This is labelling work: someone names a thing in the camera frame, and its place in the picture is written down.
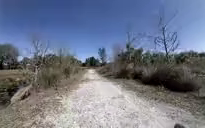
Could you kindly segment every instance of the tree trunk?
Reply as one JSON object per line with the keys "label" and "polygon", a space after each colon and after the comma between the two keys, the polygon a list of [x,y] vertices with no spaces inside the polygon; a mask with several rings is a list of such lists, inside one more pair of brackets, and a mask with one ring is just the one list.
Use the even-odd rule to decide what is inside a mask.
{"label": "tree trunk", "polygon": [[4,69],[4,67],[3,67],[3,62],[1,61],[0,62],[0,70],[3,70]]}

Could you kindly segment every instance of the ground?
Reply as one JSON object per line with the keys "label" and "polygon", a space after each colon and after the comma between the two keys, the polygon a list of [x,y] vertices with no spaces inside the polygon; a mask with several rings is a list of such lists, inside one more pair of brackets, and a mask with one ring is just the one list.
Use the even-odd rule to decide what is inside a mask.
{"label": "ground", "polygon": [[180,123],[186,128],[205,128],[205,120],[190,112],[140,98],[93,69],[85,73],[78,86],[68,95],[43,98],[47,104],[42,106],[41,114],[20,121],[16,127],[173,128]]}

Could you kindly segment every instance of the vegetation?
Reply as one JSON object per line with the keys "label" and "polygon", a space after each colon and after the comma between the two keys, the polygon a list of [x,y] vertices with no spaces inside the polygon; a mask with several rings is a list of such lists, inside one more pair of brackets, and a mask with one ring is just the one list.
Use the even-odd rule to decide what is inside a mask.
{"label": "vegetation", "polygon": [[10,103],[20,89],[58,89],[59,82],[80,71],[81,61],[65,49],[48,53],[48,44],[33,38],[33,56],[18,61],[18,49],[11,44],[0,44],[0,106]]}
{"label": "vegetation", "polygon": [[98,54],[99,54],[102,65],[105,65],[107,63],[106,49],[105,48],[99,48]]}
{"label": "vegetation", "polygon": [[162,49],[161,52],[143,51],[143,48],[135,48],[128,41],[125,48],[113,51],[113,61],[100,72],[117,78],[140,80],[144,84],[164,86],[177,92],[197,91],[201,88],[201,81],[204,81],[205,68],[201,60],[204,60],[205,53],[174,53],[178,46],[175,36],[165,38],[166,41],[165,35],[155,37],[156,45],[160,43],[160,46],[163,44],[163,47],[167,45],[170,48],[164,52]]}
{"label": "vegetation", "polygon": [[89,57],[89,58],[86,58],[86,61],[84,63],[84,66],[99,66],[100,65],[100,61],[98,59],[96,59],[95,57]]}
{"label": "vegetation", "polygon": [[0,69],[4,69],[5,65],[8,69],[17,68],[18,49],[11,44],[0,44]]}

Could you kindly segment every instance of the bush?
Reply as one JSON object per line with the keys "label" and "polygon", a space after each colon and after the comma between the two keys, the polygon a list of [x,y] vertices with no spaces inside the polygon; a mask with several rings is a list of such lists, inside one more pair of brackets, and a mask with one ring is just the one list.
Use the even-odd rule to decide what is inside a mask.
{"label": "bush", "polygon": [[37,84],[46,88],[56,87],[61,76],[59,68],[45,67],[38,74]]}
{"label": "bush", "polygon": [[143,72],[145,84],[164,86],[172,91],[188,92],[199,89],[194,76],[187,67],[162,66],[154,70],[147,68]]}

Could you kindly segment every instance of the field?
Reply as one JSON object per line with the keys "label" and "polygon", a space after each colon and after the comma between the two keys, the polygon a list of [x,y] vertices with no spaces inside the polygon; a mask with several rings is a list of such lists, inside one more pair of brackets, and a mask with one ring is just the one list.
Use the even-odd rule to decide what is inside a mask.
{"label": "field", "polygon": [[0,70],[0,80],[3,79],[17,79],[23,76],[22,70]]}

